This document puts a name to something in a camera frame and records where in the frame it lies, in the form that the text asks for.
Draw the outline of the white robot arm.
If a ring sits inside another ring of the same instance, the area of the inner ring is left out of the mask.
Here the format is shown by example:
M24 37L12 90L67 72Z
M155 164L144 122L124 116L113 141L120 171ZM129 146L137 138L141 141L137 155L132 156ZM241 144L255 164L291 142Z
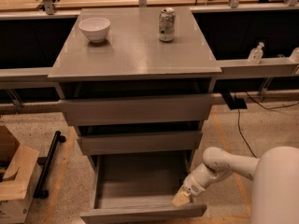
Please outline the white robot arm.
M184 179L172 204L190 203L206 189L236 173L253 181L250 224L299 224L299 149L274 147L260 158L233 155L218 147Z

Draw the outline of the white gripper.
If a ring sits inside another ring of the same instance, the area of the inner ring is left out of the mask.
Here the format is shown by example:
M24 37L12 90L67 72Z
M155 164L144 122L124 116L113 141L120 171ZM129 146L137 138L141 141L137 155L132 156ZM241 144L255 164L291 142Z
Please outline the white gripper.
M230 176L230 170L215 171L201 163L197 168L190 172L179 191L172 201L175 207L180 207L190 202L191 198L198 197L214 183L220 182Z

